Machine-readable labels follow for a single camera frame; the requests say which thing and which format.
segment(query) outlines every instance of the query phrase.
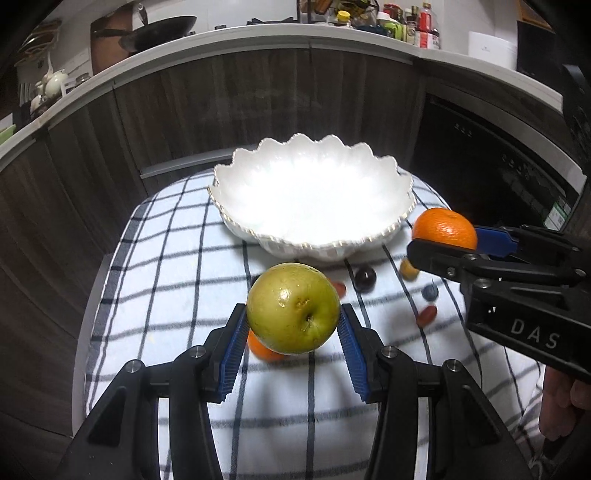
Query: blueberry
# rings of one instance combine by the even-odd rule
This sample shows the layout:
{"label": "blueberry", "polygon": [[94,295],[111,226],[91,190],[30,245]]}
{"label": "blueberry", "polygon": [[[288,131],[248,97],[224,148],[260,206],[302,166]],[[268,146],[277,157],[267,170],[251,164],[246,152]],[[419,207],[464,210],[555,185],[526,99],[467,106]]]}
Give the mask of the blueberry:
{"label": "blueberry", "polygon": [[421,295],[423,295],[423,298],[427,301],[435,301],[439,296],[439,289],[437,288],[437,285],[431,283],[431,285],[427,285],[421,290]]}

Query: plaid tablecloth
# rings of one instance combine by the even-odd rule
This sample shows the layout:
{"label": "plaid tablecloth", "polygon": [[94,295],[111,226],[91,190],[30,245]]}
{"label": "plaid tablecloth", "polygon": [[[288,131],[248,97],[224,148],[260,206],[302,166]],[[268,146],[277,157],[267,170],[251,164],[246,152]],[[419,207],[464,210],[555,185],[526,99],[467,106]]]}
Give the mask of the plaid tablecloth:
{"label": "plaid tablecloth", "polygon": [[[207,172],[178,181],[141,203],[130,218],[96,314],[86,368],[88,411],[126,361],[168,362],[203,343],[211,329],[226,323],[236,303],[246,301],[252,278],[280,262],[225,228],[207,195],[212,180]],[[421,362],[461,360],[524,455],[531,456],[539,438],[543,367],[469,333],[457,284],[426,273],[414,282],[402,279],[399,266],[414,219],[425,209],[446,206],[417,178],[414,193],[417,208],[389,245],[314,266],[346,284],[342,302],[352,303],[362,324],[377,330],[385,344]],[[372,292],[358,294],[351,279],[363,263],[374,267],[378,279]],[[427,302],[420,291],[432,281],[440,291],[439,313],[421,330],[415,316]],[[361,479],[377,421],[377,408],[353,392],[336,332],[315,352],[276,364],[261,362],[247,348],[233,393],[223,404],[210,405],[209,414],[224,476],[244,480]],[[158,418],[161,473],[170,479],[166,399]],[[424,402],[419,427],[415,477],[424,478]]]}

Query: yellow lid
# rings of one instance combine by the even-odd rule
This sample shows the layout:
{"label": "yellow lid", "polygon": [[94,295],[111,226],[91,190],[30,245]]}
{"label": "yellow lid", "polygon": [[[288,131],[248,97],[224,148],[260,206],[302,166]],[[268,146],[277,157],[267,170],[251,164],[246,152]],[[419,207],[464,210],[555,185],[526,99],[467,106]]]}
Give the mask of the yellow lid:
{"label": "yellow lid", "polygon": [[351,14],[345,10],[339,10],[339,13],[336,15],[336,19],[339,22],[346,23],[351,20]]}

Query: white countertop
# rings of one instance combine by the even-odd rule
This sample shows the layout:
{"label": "white countertop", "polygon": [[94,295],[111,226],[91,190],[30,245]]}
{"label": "white countertop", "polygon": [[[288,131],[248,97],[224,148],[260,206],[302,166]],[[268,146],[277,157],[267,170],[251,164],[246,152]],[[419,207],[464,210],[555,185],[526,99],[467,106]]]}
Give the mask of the white countertop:
{"label": "white countertop", "polygon": [[562,95],[515,70],[444,50],[427,50],[400,40],[353,30],[308,24],[265,24],[225,28],[165,43],[120,61],[93,76],[58,100],[47,112],[0,145],[0,171],[32,142],[43,126],[58,123],[109,90],[173,65],[237,51],[269,48],[329,48],[411,62],[414,58],[438,61],[479,72],[507,83],[562,112]]}

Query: wok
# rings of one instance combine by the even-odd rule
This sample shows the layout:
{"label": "wok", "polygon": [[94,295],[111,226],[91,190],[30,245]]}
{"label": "wok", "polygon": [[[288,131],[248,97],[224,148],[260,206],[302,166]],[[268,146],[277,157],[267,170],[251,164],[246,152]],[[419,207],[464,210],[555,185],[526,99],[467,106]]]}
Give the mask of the wok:
{"label": "wok", "polygon": [[165,18],[149,24],[143,5],[138,5],[138,12],[142,18],[143,27],[133,31],[104,28],[92,33],[97,38],[121,37],[119,39],[121,48],[130,53],[136,53],[186,36],[197,21],[197,17],[187,15]]}

